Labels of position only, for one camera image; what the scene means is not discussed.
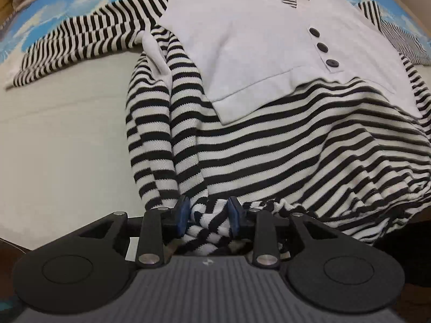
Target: striped sleeve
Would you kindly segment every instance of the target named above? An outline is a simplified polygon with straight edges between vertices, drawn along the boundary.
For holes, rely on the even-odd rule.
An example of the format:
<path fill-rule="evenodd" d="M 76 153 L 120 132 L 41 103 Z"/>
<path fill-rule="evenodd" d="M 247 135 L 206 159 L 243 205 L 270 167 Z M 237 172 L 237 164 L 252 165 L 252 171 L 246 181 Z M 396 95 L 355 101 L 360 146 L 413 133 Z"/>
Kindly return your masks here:
<path fill-rule="evenodd" d="M 135 45 L 141 30 L 151 28 L 166 10 L 168 0 L 118 0 L 94 14 L 68 18 L 32 44 L 24 54 L 14 87 L 36 81 L 84 59 Z"/>
<path fill-rule="evenodd" d="M 382 19 L 376 1 L 363 1 L 358 3 L 358 7 L 374 28 L 381 32 L 399 53 L 408 57 L 415 65 L 431 66 L 431 55 L 424 49 L 420 40 L 396 24 Z"/>
<path fill-rule="evenodd" d="M 170 93 L 154 79 L 142 52 L 126 101 L 126 129 L 133 177 L 145 209 L 173 207 L 179 197 L 169 127 Z"/>

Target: bed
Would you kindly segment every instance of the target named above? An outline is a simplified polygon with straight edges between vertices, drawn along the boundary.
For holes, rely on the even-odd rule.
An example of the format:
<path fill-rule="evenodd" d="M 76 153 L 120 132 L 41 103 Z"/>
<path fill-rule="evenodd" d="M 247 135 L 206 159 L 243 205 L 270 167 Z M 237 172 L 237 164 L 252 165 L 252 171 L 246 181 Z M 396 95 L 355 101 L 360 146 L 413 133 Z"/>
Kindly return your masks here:
<path fill-rule="evenodd" d="M 37 0 L 2 32 L 0 79 L 15 52 L 109 1 Z M 429 46 L 394 0 L 377 1 L 386 18 Z M 81 62 L 0 91 L 0 238 L 34 249 L 117 210 L 142 215 L 124 131 L 124 98 L 139 54 Z M 431 67 L 417 68 L 431 83 Z"/>

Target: white bedsheet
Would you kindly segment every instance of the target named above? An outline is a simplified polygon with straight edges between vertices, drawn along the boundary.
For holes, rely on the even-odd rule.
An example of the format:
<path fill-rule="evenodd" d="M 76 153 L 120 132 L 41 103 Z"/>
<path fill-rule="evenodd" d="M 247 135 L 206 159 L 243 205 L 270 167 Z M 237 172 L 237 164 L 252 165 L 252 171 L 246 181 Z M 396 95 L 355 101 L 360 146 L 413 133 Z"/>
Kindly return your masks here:
<path fill-rule="evenodd" d="M 426 84 L 431 86 L 431 66 L 415 65 L 420 76 L 424 79 Z"/>
<path fill-rule="evenodd" d="M 0 91 L 0 238 L 34 249 L 116 210 L 144 213 L 124 117 L 138 57 L 85 61 Z"/>

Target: black button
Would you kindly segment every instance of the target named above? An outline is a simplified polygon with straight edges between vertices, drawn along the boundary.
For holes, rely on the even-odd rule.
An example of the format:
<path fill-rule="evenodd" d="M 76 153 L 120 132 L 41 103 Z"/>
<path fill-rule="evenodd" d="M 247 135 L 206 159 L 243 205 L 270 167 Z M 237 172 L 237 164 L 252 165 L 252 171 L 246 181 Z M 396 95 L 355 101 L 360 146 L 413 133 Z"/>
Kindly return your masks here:
<path fill-rule="evenodd" d="M 324 52 L 324 53 L 328 52 L 328 47 L 327 47 L 325 44 L 318 43 L 318 44 L 317 44 L 317 48 L 318 48 L 319 50 L 321 50 L 322 52 Z"/>
<path fill-rule="evenodd" d="M 314 35 L 315 37 L 319 37 L 320 36 L 320 33 L 319 33 L 319 31 L 317 29 L 310 28 L 309 31 L 310 31 L 311 35 Z"/>
<path fill-rule="evenodd" d="M 340 63 L 338 63 L 338 61 L 336 61 L 335 59 L 327 59 L 326 64 L 333 68 L 337 68 L 340 65 Z"/>

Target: circular pad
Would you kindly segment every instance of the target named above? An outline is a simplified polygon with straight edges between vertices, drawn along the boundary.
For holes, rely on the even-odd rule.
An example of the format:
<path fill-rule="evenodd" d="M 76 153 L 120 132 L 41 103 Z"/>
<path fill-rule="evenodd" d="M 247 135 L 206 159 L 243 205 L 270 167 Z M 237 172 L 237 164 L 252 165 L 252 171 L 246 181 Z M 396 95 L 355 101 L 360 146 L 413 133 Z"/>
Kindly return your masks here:
<path fill-rule="evenodd" d="M 393 303 L 404 285 L 401 266 L 359 241 L 324 239 L 290 262 L 287 279 L 312 304 L 332 312 L 364 314 Z"/>
<path fill-rule="evenodd" d="M 346 285 L 365 283 L 374 275 L 374 268 L 370 263 L 354 256 L 330 259 L 325 263 L 324 271 L 333 281 Z"/>
<path fill-rule="evenodd" d="M 77 314 L 113 300 L 129 276 L 127 262 L 103 239 L 74 237 L 22 257 L 13 284 L 18 297 L 37 310 Z"/>
<path fill-rule="evenodd" d="M 76 255 L 64 255 L 49 260 L 42 272 L 57 284 L 72 284 L 85 280 L 93 270 L 90 260 Z"/>

